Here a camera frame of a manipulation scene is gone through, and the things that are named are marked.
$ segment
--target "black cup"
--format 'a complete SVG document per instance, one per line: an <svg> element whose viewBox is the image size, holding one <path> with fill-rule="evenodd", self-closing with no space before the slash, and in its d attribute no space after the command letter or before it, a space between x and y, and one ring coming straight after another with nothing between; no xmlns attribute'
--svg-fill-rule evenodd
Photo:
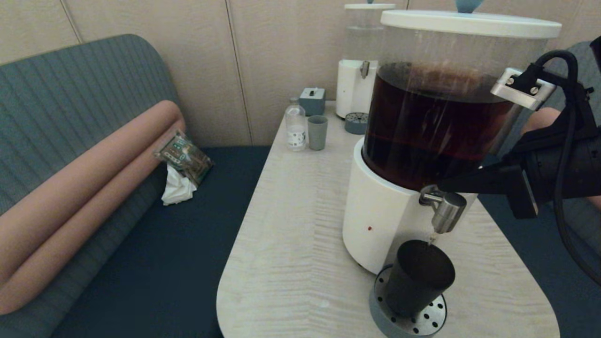
<svg viewBox="0 0 601 338"><path fill-rule="evenodd" d="M397 258L385 289L387 305L401 317L423 310L455 280L449 257L424 241L407 241Z"/></svg>

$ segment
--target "small glass bottle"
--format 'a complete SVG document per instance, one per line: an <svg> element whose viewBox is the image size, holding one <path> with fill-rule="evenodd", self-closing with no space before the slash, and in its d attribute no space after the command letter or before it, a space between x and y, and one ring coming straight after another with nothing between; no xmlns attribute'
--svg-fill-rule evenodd
<svg viewBox="0 0 601 338"><path fill-rule="evenodd" d="M293 152L303 150L307 146L305 116L305 109L299 104L298 97L292 97L290 105L286 108L285 118L288 148Z"/></svg>

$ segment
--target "white table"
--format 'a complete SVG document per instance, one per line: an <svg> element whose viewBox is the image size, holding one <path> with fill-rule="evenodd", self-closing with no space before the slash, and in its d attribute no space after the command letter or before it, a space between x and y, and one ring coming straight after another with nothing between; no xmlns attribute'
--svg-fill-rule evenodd
<svg viewBox="0 0 601 338"><path fill-rule="evenodd" d="M383 337L368 295L375 276L342 241L353 146L326 105L326 148L295 153L282 123L225 266L217 315L225 338ZM457 277L436 337L559 337L549 301L477 200L440 247Z"/></svg>

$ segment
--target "gray sofa backrest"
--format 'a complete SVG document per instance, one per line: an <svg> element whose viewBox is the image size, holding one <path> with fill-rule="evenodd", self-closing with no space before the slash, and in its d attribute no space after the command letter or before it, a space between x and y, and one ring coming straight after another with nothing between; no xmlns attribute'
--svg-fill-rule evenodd
<svg viewBox="0 0 601 338"><path fill-rule="evenodd" d="M0 66L0 214L161 100L178 103L168 70L156 50L135 35ZM41 295L0 316L0 337L49 337L160 196L164 180L159 167Z"/></svg>
<svg viewBox="0 0 601 338"><path fill-rule="evenodd" d="M601 73L597 68L594 55L589 47L590 42L578 43L568 50L578 59L578 80L585 87L594 87L596 92L591 94L589 101L595 121L601 121ZM548 70L567 76L567 66L563 60L552 60L546 67ZM566 97L561 89L557 89L547 100L545 106L562 110ZM520 112L511 132L501 146L498 156L508 153L520 138L522 127L532 115L532 111L523 109ZM566 221L570 227L601 256L601 212L586 198L573 198L564 203Z"/></svg>

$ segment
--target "perforated drip tray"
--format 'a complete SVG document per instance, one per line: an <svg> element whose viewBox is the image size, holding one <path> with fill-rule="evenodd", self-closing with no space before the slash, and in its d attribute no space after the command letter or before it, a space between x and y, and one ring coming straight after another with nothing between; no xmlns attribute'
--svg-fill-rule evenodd
<svg viewBox="0 0 601 338"><path fill-rule="evenodd" d="M392 265L384 268L376 277L370 292L370 312L376 325L389 338L432 337L445 323L447 304L443 295L415 317L398 317L384 300L384 288L392 271Z"/></svg>

